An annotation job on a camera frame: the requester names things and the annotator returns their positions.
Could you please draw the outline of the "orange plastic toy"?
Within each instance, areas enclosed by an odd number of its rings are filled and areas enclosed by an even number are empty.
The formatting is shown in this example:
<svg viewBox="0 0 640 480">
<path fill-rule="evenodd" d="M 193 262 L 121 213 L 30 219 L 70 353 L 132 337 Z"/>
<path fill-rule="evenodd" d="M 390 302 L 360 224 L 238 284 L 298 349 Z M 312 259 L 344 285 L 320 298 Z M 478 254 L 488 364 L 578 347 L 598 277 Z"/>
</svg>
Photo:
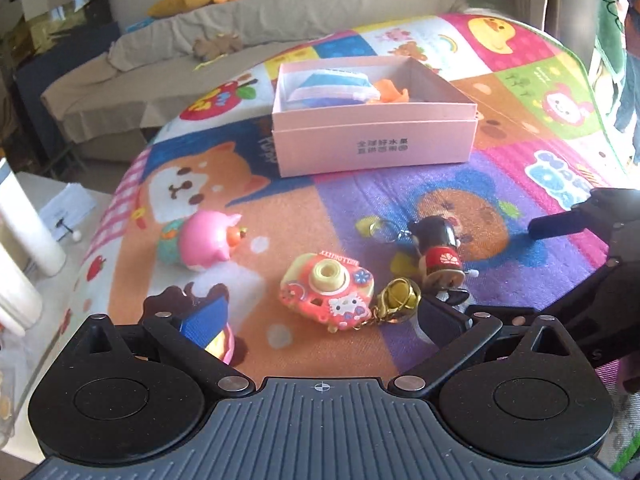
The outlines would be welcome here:
<svg viewBox="0 0 640 480">
<path fill-rule="evenodd" d="M 390 79 L 384 78 L 373 83 L 378 97 L 368 101 L 368 104 L 400 104 L 410 101 L 407 89 L 398 90 Z"/>
</svg>

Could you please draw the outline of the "pink pig squishy toy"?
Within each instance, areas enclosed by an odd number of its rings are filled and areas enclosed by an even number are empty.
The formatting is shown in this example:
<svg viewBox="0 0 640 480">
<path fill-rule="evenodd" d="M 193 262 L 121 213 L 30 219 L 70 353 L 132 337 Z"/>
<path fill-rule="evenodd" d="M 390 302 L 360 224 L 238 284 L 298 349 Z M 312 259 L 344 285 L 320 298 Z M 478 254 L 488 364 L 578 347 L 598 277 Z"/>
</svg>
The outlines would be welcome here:
<svg viewBox="0 0 640 480">
<path fill-rule="evenodd" d="M 189 217 L 163 225 L 156 255 L 165 264 L 178 264 L 192 271 L 206 271 L 231 260 L 235 248 L 246 237 L 240 214 L 199 210 Z"/>
</svg>

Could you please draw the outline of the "beige covered sofa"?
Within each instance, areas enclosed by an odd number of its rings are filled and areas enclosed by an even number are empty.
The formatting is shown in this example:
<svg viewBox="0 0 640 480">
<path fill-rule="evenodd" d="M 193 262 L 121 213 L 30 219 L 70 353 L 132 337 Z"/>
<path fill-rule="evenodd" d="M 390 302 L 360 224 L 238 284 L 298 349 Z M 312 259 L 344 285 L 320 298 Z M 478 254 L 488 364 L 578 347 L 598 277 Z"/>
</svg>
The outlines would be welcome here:
<svg viewBox="0 0 640 480">
<path fill-rule="evenodd" d="M 466 0 L 235 0 L 163 18 L 111 41 L 40 100 L 85 156 L 134 158 L 163 127 L 232 77 L 306 41 L 363 25 L 462 12 Z"/>
</svg>

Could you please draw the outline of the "white thermos bottle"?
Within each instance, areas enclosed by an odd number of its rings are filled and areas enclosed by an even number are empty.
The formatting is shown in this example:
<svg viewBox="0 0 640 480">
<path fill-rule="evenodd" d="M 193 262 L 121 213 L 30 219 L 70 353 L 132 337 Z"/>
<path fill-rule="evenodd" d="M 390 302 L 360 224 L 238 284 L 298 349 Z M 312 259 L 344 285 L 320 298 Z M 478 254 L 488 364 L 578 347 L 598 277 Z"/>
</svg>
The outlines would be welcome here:
<svg viewBox="0 0 640 480">
<path fill-rule="evenodd" d="M 1 159 L 1 218 L 29 258 L 49 278 L 63 269 L 66 253 L 42 222 L 5 158 Z"/>
</svg>

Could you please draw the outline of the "white steel mug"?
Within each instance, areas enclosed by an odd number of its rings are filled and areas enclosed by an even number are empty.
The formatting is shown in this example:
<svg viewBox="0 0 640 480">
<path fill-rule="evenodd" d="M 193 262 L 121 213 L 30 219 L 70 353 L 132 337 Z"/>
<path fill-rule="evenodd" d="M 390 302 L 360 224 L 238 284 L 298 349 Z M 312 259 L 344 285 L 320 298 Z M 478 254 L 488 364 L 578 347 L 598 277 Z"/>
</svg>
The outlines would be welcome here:
<svg viewBox="0 0 640 480">
<path fill-rule="evenodd" d="M 24 337 L 42 315 L 42 298 L 1 247 L 0 260 L 1 325 L 17 337 Z"/>
</svg>

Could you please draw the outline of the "yellow pillow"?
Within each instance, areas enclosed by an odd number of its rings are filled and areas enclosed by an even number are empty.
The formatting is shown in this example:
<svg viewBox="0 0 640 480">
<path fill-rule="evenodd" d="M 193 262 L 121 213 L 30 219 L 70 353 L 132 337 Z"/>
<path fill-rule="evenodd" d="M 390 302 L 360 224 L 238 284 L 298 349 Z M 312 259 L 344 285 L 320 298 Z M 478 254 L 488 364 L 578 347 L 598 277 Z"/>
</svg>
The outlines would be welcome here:
<svg viewBox="0 0 640 480">
<path fill-rule="evenodd" d="M 148 15 L 154 20 L 170 18 L 177 14 L 191 12 L 208 6 L 213 0 L 160 0 L 154 3 L 148 10 Z"/>
</svg>

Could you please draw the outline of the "chocolate pudding toy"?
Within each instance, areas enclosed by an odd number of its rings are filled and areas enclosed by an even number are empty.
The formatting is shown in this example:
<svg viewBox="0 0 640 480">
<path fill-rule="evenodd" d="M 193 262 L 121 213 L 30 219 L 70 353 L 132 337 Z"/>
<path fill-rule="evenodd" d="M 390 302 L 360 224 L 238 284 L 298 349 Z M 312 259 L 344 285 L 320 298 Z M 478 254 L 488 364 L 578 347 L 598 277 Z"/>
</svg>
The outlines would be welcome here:
<svg viewBox="0 0 640 480">
<path fill-rule="evenodd" d="M 204 296 L 196 296 L 194 283 L 171 285 L 158 295 L 146 297 L 140 320 L 162 312 L 178 320 L 178 331 L 226 364 L 233 358 L 235 339 L 229 324 L 229 291 L 226 285 L 212 286 Z"/>
</svg>

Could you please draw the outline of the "blue striped tissue pack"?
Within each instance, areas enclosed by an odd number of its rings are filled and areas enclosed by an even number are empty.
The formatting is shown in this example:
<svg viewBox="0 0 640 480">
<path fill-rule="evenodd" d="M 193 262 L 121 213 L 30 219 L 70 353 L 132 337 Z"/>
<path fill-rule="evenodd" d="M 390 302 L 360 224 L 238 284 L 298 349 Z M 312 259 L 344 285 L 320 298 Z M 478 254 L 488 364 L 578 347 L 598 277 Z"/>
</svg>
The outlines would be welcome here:
<svg viewBox="0 0 640 480">
<path fill-rule="evenodd" d="M 347 70 L 311 70 L 286 92 L 288 110 L 366 104 L 381 92 L 363 73 Z"/>
</svg>

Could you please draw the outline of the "brown plush teddy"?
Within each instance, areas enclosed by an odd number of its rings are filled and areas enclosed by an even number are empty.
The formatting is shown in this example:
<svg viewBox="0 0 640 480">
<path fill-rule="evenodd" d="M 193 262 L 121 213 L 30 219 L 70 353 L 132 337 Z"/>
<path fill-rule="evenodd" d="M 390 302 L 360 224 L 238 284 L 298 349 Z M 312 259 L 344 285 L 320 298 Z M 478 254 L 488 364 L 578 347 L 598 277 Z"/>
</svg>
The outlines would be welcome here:
<svg viewBox="0 0 640 480">
<path fill-rule="evenodd" d="M 201 62 L 212 62 L 221 56 L 239 52 L 243 44 L 238 35 L 218 34 L 212 39 L 198 38 L 195 40 L 193 55 Z"/>
</svg>

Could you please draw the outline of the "pink toy camera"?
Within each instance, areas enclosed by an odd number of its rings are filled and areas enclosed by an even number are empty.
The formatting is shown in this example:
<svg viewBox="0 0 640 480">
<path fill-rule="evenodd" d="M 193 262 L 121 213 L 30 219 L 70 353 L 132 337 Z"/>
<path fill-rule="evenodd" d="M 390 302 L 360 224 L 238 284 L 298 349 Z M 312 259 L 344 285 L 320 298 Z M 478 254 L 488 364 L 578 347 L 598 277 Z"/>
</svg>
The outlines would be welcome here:
<svg viewBox="0 0 640 480">
<path fill-rule="evenodd" d="M 373 292 L 373 274 L 357 260 L 334 252 L 308 252 L 285 272 L 279 299 L 285 307 L 336 333 L 356 330 L 373 320 Z"/>
</svg>

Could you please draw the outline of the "colourful cartoon play mat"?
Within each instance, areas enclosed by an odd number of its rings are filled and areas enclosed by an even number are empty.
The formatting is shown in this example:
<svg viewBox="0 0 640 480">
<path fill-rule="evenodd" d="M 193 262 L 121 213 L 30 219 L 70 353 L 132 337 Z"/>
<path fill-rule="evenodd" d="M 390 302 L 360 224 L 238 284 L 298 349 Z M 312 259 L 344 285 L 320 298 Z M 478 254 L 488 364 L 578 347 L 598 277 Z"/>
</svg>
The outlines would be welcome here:
<svg viewBox="0 0 640 480">
<path fill-rule="evenodd" d="M 477 105 L 463 164 L 282 178 L 271 135 L 279 68 L 356 56 L 414 58 Z M 213 88 L 160 129 L 129 168 L 76 278 L 61 334 L 93 312 L 134 324 L 146 297 L 193 282 L 196 296 L 229 291 L 229 324 L 245 352 L 233 364 L 268 375 L 390 377 L 428 355 L 414 323 L 330 333 L 285 307 L 280 281 L 307 252 L 359 261 L 374 284 L 416 270 L 411 220 L 442 216 L 462 261 L 480 272 L 475 301 L 542 308 L 604 263 L 590 233 L 533 242 L 530 219 L 631 185 L 578 59 L 523 24 L 446 14 L 340 32 L 270 58 Z M 206 271 L 156 255 L 163 225 L 199 210 L 240 214 L 246 237 Z"/>
</svg>

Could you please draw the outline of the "pink cardboard box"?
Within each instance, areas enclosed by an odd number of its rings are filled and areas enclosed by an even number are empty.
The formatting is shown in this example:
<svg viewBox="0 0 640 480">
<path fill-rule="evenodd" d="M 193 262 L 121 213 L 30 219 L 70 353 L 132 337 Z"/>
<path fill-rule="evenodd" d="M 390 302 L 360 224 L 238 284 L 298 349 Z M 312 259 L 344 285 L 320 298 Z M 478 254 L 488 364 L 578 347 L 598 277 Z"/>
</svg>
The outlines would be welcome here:
<svg viewBox="0 0 640 480">
<path fill-rule="evenodd" d="M 296 110 L 291 93 L 318 70 L 365 74 L 407 90 L 405 103 Z M 477 105 L 414 58 L 319 58 L 280 66 L 272 136 L 284 178 L 392 167 L 461 164 L 470 158 Z"/>
</svg>

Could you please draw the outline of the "gold bell keychain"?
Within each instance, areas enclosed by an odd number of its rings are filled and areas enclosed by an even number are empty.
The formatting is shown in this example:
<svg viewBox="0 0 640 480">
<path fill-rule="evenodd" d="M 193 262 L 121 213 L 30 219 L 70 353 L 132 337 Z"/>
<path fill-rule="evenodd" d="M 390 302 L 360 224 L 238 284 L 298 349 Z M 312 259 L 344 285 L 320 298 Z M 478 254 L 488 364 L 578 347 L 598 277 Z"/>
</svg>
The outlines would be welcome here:
<svg viewBox="0 0 640 480">
<path fill-rule="evenodd" d="M 373 314 L 378 323 L 398 324 L 408 321 L 418 310 L 422 292 L 408 278 L 395 278 L 376 296 Z"/>
</svg>

